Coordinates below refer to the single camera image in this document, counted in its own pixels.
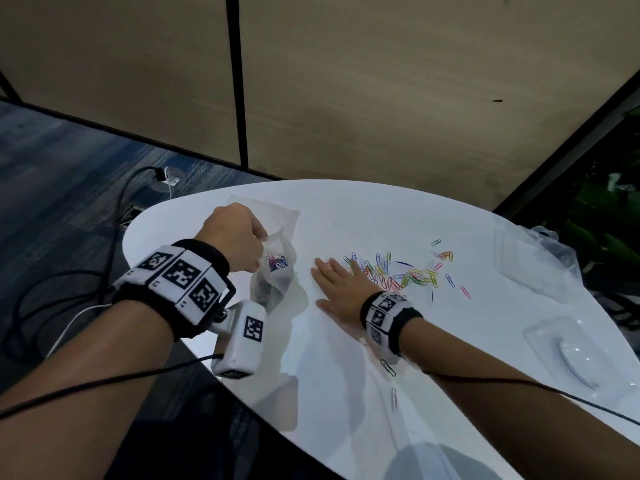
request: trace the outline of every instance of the forearm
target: forearm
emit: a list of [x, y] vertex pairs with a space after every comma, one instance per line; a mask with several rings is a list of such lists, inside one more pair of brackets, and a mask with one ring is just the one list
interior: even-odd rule
[[[117, 303], [0, 397], [0, 409], [64, 387], [162, 367], [167, 323], [134, 301]], [[154, 378], [73, 394], [0, 422], [0, 477], [102, 478]]]
[[[425, 372], [533, 380], [424, 320], [407, 323], [399, 345]], [[527, 480], [623, 480], [640, 471], [640, 447], [559, 394], [530, 385], [432, 377]]]

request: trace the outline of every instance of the beige partition wall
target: beige partition wall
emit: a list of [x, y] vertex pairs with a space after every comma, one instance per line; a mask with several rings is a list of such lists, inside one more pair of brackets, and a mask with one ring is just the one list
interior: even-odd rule
[[225, 0], [1, 0], [27, 103], [239, 163]]
[[638, 13], [640, 0], [240, 0], [249, 165], [493, 209], [638, 71]]

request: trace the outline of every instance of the white cable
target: white cable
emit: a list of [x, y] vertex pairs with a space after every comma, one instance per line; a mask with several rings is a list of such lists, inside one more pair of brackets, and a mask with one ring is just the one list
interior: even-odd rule
[[169, 167], [164, 167], [164, 183], [167, 184], [167, 186], [169, 187], [169, 200], [171, 200], [172, 195], [172, 190], [171, 190], [171, 185], [169, 184]]
[[87, 310], [92, 310], [94, 308], [102, 308], [104, 306], [111, 306], [110, 303], [108, 303], [107, 305], [94, 305], [94, 306], [89, 306], [88, 308], [85, 308], [84, 310], [82, 310], [81, 312], [78, 312], [78, 314], [73, 317], [71, 319], [71, 322], [69, 322], [69, 325], [67, 325], [67, 327], [62, 331], [62, 334], [58, 337], [58, 339], [56, 340], [56, 343], [53, 344], [53, 347], [51, 348], [51, 350], [48, 352], [48, 354], [46, 355], [46, 357], [50, 356], [51, 354], [53, 354], [53, 351], [56, 349], [56, 347], [60, 344], [60, 341], [62, 341], [62, 337], [65, 336], [67, 330], [69, 330], [69, 327], [71, 326], [71, 323], [75, 322], [76, 318], [78, 318], [80, 315], [82, 315], [85, 311]]

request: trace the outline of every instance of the wristband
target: wristband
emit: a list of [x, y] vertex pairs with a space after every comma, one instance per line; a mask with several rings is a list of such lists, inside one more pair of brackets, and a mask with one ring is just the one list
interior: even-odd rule
[[215, 247], [183, 239], [159, 247], [119, 278], [113, 303], [140, 301], [169, 323], [174, 341], [190, 339], [208, 329], [235, 295], [228, 272]]
[[414, 318], [423, 316], [407, 298], [386, 291], [371, 295], [360, 309], [360, 320], [367, 334], [379, 346], [397, 356], [401, 356], [400, 332]]

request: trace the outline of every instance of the floor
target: floor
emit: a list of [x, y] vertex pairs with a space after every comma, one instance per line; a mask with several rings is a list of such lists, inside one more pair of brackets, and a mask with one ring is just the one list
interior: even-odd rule
[[[0, 263], [3, 267], [3, 279], [0, 282], [0, 339], [9, 330], [12, 307], [20, 291], [28, 284], [60, 271], [100, 271], [103, 268], [113, 229], [110, 222], [116, 195], [132, 169], [144, 165], [169, 165], [185, 172], [187, 180], [177, 191], [177, 196], [265, 180], [0, 102], [0, 191], [3, 195], [0, 198]], [[167, 193], [158, 193], [149, 188], [152, 177], [152, 172], [149, 172], [137, 178], [125, 201], [146, 208], [167, 199]], [[112, 276], [120, 275], [126, 269], [128, 266], [118, 246]], [[25, 300], [23, 312], [53, 299], [89, 290], [95, 286], [92, 279], [74, 276], [44, 282]], [[50, 312], [34, 316], [24, 327], [27, 341], [44, 355], [76, 311], [84, 306], [87, 305], [71, 309], [51, 320], [47, 320]], [[87, 321], [94, 317], [91, 313], [84, 316], [85, 319], [74, 323], [65, 339], [79, 333]], [[24, 346], [15, 340], [9, 345], [10, 354], [4, 350], [0, 352], [0, 393], [38, 364], [37, 360], [16, 361], [16, 357], [23, 358]], [[178, 343], [172, 350], [168, 364], [192, 358], [187, 348]], [[189, 422], [183, 419], [185, 415], [193, 417], [196, 414], [196, 417], [200, 417], [198, 415], [204, 411], [211, 421], [214, 417], [212, 402], [209, 401], [206, 408], [198, 403], [203, 400], [206, 402], [215, 389], [215, 379], [202, 366], [192, 366], [158, 377], [109, 477], [148, 477], [148, 472], [140, 470], [148, 465], [140, 466], [144, 462], [138, 457], [140, 449], [137, 448], [137, 438], [148, 438], [149, 428], [153, 431], [158, 428], [164, 431], [188, 429]], [[216, 403], [215, 410], [218, 416], [220, 411], [223, 412], [222, 422], [227, 424], [222, 434], [230, 431], [232, 447], [238, 458], [236, 478], [246, 477], [252, 460], [243, 463], [243, 455], [254, 459], [258, 437], [273, 435], [273, 432], [268, 428], [260, 429], [259, 422], [252, 418], [251, 412], [229, 393], [218, 397], [216, 401], [225, 403], [224, 408]], [[198, 421], [198, 427], [202, 428], [202, 421]], [[211, 431], [213, 429], [204, 430], [207, 441], [213, 441], [209, 434]], [[278, 441], [284, 441], [279, 437], [276, 434], [275, 438], [269, 439], [272, 448], [279, 444]], [[287, 448], [292, 446], [280, 445], [281, 450]], [[218, 448], [217, 451], [224, 453], [225, 450]], [[293, 452], [292, 455], [299, 455], [308, 463], [302, 453]], [[263, 457], [264, 464], [264, 458], [268, 459], [269, 455], [258, 454], [258, 459], [260, 457]], [[215, 465], [220, 463], [215, 458], [212, 462]], [[207, 474], [204, 477], [218, 477], [212, 474], [211, 468], [205, 470]]]

